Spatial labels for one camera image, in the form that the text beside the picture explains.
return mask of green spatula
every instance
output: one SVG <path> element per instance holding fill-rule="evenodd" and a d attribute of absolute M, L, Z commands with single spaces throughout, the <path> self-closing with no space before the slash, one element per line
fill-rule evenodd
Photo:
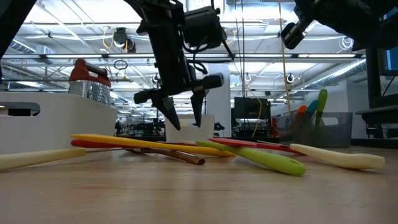
<path fill-rule="evenodd" d="M 245 147 L 230 147 L 215 142 L 197 141 L 198 146 L 213 147 L 220 150 L 232 152 L 238 156 L 249 159 L 250 161 L 256 162 L 260 165 L 266 166 L 272 170 L 276 170 L 285 174 L 290 175 L 303 175 L 305 173 L 305 166 L 289 157 L 272 154 L 263 151 L 257 151 L 255 149 Z"/>
<path fill-rule="evenodd" d="M 318 127 L 321 123 L 322 114 L 323 114 L 323 110 L 325 109 L 327 99 L 328 99 L 328 90 L 322 89 L 318 95 L 317 118 L 315 120 L 316 127 Z"/>

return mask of red grater handle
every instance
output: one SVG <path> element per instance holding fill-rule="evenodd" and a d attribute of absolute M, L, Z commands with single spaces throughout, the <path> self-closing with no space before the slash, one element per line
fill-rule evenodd
<path fill-rule="evenodd" d="M 97 74 L 97 77 L 90 75 L 89 72 Z M 79 80 L 89 80 L 111 87 L 111 81 L 108 78 L 108 71 L 106 69 L 86 63 L 86 61 L 81 58 L 76 60 L 75 68 L 72 70 L 69 78 L 71 82 Z"/>

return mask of white pillar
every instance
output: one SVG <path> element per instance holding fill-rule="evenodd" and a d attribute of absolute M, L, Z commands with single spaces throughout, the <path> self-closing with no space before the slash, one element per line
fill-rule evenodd
<path fill-rule="evenodd" d="M 231 137 L 231 90 L 229 87 L 229 68 L 227 63 L 208 65 L 209 74 L 222 73 L 224 75 L 224 85 L 219 88 L 211 89 L 207 94 L 207 113 L 213 114 L 215 121 L 225 127 L 225 130 L 217 131 L 220 137 Z"/>

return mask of metal grater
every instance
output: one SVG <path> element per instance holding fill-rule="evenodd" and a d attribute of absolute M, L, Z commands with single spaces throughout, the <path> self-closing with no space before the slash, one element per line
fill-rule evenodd
<path fill-rule="evenodd" d="M 82 96 L 104 105 L 111 105 L 111 89 L 102 84 L 89 80 L 70 82 L 69 94 Z"/>
<path fill-rule="evenodd" d="M 111 83 L 105 69 L 78 59 L 70 76 L 69 94 L 111 106 Z"/>

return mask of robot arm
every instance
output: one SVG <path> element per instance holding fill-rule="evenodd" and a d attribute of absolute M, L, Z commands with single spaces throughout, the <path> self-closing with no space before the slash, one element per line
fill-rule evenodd
<path fill-rule="evenodd" d="M 304 39 L 308 25 L 316 20 L 354 40 L 353 50 L 368 46 L 391 49 L 398 46 L 398 15 L 384 21 L 380 17 L 395 6 L 397 0 L 295 0 L 298 23 L 290 23 L 280 36 L 288 49 Z"/>
<path fill-rule="evenodd" d="M 194 11 L 183 11 L 182 3 L 177 0 L 125 0 L 142 18 L 137 30 L 139 34 L 148 34 L 155 55 L 155 66 L 159 69 L 160 89 L 139 92 L 134 95 L 135 103 L 148 99 L 179 130 L 180 123 L 169 96 L 191 90 L 192 109 L 195 120 L 200 126 L 201 107 L 205 90 L 217 88 L 223 84 L 222 74 L 207 75 L 202 80 L 196 79 L 195 68 L 187 60 L 183 48 L 196 54 L 205 49 L 225 44 L 226 34 L 220 25 L 219 10 L 204 7 Z"/>

